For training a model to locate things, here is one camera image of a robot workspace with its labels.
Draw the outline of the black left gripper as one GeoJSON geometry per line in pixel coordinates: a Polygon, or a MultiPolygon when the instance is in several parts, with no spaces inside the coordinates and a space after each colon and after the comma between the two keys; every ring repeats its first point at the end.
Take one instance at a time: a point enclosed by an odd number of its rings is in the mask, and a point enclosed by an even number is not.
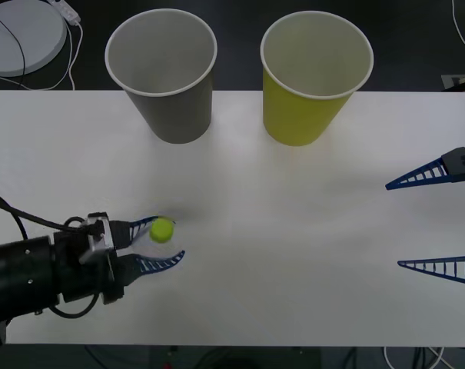
{"type": "Polygon", "coordinates": [[[169,258],[151,258],[129,254],[117,259],[117,250],[132,246],[148,236],[151,243],[168,243],[176,222],[154,215],[137,221],[111,221],[114,247],[95,254],[87,262],[79,257],[88,250],[89,233],[85,228],[60,226],[54,233],[53,268],[56,291],[66,302],[96,294],[104,304],[111,304],[124,296],[124,287],[142,276],[157,274],[176,266],[184,257],[180,251],[169,258]]]}

